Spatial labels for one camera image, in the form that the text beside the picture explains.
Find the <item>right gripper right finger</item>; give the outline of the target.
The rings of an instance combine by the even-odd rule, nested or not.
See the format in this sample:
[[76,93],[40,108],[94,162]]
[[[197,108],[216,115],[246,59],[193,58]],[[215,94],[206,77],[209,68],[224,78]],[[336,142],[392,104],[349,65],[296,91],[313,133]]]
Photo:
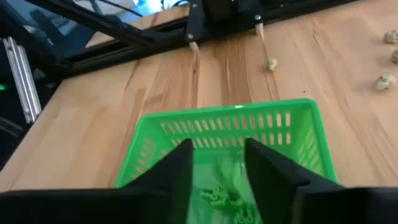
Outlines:
[[327,194],[342,186],[253,138],[244,143],[253,196],[266,223],[321,223]]

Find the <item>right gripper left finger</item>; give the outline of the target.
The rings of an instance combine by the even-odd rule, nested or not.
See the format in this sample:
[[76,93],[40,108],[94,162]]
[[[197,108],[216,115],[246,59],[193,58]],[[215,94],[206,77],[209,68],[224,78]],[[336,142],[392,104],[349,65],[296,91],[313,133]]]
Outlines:
[[191,139],[124,186],[136,194],[131,223],[186,223],[193,186]]

